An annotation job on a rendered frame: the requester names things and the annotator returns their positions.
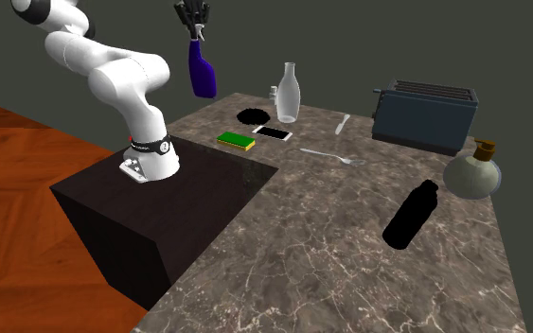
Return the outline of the blue spray bottle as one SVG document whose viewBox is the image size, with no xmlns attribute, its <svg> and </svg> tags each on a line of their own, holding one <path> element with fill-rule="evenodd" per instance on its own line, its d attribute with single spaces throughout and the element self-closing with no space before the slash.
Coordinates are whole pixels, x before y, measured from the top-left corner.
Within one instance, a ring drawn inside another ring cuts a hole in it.
<svg viewBox="0 0 533 333">
<path fill-rule="evenodd" d="M 212 65 L 202 56 L 200 41 L 204 39 L 203 28 L 203 24 L 195 25 L 196 38 L 190 40 L 188 48 L 188 70 L 194 95 L 213 98 L 217 95 L 217 84 Z"/>
</svg>

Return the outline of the black round flat object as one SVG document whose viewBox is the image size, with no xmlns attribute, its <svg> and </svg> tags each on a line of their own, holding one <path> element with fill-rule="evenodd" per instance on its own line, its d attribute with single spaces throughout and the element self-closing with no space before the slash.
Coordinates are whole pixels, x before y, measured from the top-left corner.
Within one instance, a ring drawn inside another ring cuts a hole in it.
<svg viewBox="0 0 533 333">
<path fill-rule="evenodd" d="M 246 108 L 237 114 L 237 119 L 244 125 L 265 125 L 271 119 L 269 114 L 262 109 Z"/>
</svg>

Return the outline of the clear glass bottle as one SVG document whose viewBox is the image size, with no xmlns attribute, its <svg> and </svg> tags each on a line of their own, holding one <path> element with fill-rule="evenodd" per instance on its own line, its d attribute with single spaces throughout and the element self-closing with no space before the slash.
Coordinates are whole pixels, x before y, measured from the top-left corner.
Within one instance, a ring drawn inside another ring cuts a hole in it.
<svg viewBox="0 0 533 333">
<path fill-rule="evenodd" d="M 275 105 L 277 118 L 282 123 L 293 123 L 300 107 L 300 88 L 295 76 L 295 63 L 286 62 L 284 75 L 278 84 Z"/>
</svg>

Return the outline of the green and yellow sponge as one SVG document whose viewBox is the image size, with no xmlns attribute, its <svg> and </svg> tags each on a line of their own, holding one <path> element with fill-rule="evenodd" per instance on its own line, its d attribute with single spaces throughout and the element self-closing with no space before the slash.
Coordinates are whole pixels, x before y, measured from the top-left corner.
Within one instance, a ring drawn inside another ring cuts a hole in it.
<svg viewBox="0 0 533 333">
<path fill-rule="evenodd" d="M 249 150 L 256 143 L 256 140 L 252 137 L 240 135 L 230 131 L 225 131 L 224 133 L 219 135 L 216 140 L 220 144 L 236 149 L 241 149 L 243 151 Z"/>
</svg>

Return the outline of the white smartphone black screen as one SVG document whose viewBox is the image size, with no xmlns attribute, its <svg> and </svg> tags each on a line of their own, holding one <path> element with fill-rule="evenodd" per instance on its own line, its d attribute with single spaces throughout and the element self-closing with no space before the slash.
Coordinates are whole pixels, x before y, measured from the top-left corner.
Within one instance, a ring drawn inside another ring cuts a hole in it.
<svg viewBox="0 0 533 333">
<path fill-rule="evenodd" d="M 258 127 L 256 127 L 254 130 L 252 130 L 252 133 L 267 136 L 281 141 L 287 141 L 293 135 L 289 131 L 274 129 L 264 125 L 259 125 Z"/>
</svg>

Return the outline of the dark wooden robot stand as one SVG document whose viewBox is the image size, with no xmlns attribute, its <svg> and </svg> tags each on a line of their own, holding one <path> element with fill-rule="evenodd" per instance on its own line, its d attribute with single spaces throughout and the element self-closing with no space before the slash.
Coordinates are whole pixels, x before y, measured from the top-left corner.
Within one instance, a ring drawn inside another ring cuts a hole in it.
<svg viewBox="0 0 533 333">
<path fill-rule="evenodd" d="M 180 168 L 140 184 L 120 170 L 122 152 L 50 190 L 107 283 L 151 309 L 277 169 L 174 140 Z"/>
</svg>

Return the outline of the silver spoon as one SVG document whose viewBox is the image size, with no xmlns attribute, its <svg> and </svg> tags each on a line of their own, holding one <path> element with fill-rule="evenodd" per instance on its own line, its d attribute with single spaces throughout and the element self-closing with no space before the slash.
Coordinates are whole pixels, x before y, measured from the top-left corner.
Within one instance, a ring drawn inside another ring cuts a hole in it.
<svg viewBox="0 0 533 333">
<path fill-rule="evenodd" d="M 367 161 L 365 161 L 365 160 L 349 159 L 349 158 L 341 157 L 341 156 L 338 156 L 338 155 L 335 155 L 335 154 L 324 153 L 324 152 L 317 151 L 317 150 L 312 150 L 312 149 L 303 149 L 303 148 L 301 148 L 300 150 L 303 151 L 303 152 L 307 152 L 307 153 L 312 153 L 312 154 L 317 154 L 317 155 L 322 155 L 322 156 L 328 156 L 328 157 L 334 157 L 334 158 L 337 158 L 339 161 L 341 161 L 342 163 L 344 163 L 346 165 L 362 166 L 362 165 L 365 165 L 367 163 Z"/>
</svg>

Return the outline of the dark blue toaster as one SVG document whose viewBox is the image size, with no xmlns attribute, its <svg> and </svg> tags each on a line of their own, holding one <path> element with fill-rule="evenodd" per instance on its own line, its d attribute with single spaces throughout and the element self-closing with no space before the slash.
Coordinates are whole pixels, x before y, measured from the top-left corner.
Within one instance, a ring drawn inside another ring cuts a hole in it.
<svg viewBox="0 0 533 333">
<path fill-rule="evenodd" d="M 478 109 L 472 88 L 392 79 L 374 92 L 374 139 L 447 156 L 464 147 Z"/>
</svg>

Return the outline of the black bottle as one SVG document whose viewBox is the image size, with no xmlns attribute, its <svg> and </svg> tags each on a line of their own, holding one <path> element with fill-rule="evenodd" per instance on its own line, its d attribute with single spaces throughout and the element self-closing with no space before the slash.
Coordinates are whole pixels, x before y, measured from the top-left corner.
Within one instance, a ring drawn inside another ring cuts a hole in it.
<svg viewBox="0 0 533 333">
<path fill-rule="evenodd" d="M 438 185 L 425 180 L 413 189 L 382 232 L 383 240 L 404 250 L 437 207 Z"/>
</svg>

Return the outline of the round grey soap dispenser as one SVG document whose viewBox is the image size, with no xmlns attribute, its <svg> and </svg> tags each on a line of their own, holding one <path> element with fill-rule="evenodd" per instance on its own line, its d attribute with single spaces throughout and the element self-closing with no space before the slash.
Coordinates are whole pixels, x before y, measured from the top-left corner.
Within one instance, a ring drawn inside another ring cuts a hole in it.
<svg viewBox="0 0 533 333">
<path fill-rule="evenodd" d="M 492 160 L 496 144 L 489 140 L 475 139 L 472 155 L 457 156 L 445 167 L 443 182 L 456 197 L 465 200 L 481 200 L 500 187 L 502 172 Z"/>
</svg>

